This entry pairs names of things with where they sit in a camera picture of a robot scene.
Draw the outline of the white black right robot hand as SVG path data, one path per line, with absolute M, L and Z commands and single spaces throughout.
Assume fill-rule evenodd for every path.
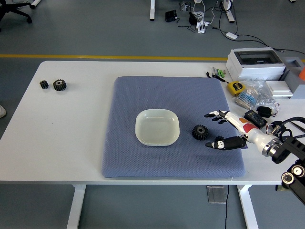
M 218 137 L 212 143 L 206 143 L 205 146 L 219 150 L 232 150 L 242 148 L 246 142 L 254 143 L 259 152 L 263 152 L 266 147 L 270 147 L 277 142 L 277 137 L 263 133 L 254 124 L 247 121 L 245 118 L 237 116 L 229 111 L 216 110 L 205 115 L 211 117 L 213 121 L 218 121 L 219 124 L 229 122 L 242 135 L 230 138 Z

